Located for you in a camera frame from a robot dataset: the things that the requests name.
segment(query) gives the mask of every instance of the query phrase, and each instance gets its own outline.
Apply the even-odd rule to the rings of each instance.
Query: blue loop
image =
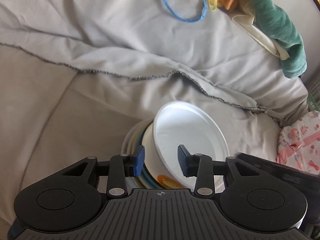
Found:
[[[167,0],[162,0],[164,5],[166,6],[166,8],[180,21],[182,22],[187,22],[187,23],[194,23],[194,22],[198,22],[200,20],[202,20],[205,15],[207,14],[207,10],[208,10],[208,2],[207,0],[203,0],[203,9],[202,9],[202,13],[201,15],[198,17],[198,18],[192,18],[192,19],[184,19],[184,18],[181,18],[178,14],[176,14],[172,8],[169,6],[169,3]]]

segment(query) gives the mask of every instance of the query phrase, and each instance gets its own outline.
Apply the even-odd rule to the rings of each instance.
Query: ribbed black plate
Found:
[[[47,234],[26,229],[18,240],[306,240],[297,229],[254,233],[228,221],[212,200],[188,189],[134,189],[124,199],[108,202],[102,214],[78,230]]]

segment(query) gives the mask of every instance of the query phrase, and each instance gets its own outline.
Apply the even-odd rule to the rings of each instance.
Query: patterned cloth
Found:
[[[320,174],[320,112],[312,111],[279,136],[277,163]]]

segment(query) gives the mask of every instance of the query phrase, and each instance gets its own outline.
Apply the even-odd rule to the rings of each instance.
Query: silver screw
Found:
[[[124,193],[124,190],[122,188],[119,187],[114,187],[111,190],[109,190],[109,194],[113,195],[113,196],[120,196]]]
[[[208,188],[208,187],[201,187],[200,189],[197,190],[198,194],[208,196],[213,193],[213,190]]]

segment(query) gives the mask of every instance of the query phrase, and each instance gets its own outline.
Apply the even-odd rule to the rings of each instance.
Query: bed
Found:
[[[184,17],[201,5],[169,2]],[[220,10],[186,24],[161,0],[0,0],[0,15],[1,240],[20,190],[119,154],[167,102],[206,111],[232,155],[271,161],[281,127],[307,112],[302,81]]]

